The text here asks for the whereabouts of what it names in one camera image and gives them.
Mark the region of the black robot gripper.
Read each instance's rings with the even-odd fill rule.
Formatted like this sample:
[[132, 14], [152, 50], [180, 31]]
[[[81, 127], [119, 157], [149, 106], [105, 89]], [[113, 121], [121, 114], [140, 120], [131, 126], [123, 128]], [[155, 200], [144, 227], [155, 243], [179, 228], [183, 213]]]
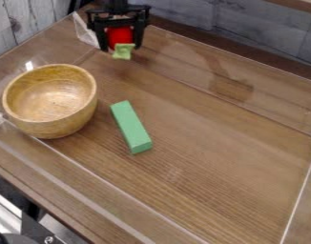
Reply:
[[135, 48], [141, 47], [151, 8], [149, 5], [131, 4], [128, 0], [107, 0], [99, 8], [85, 11], [87, 28], [96, 33], [101, 51], [108, 52], [108, 39], [104, 30], [108, 27], [133, 27]]

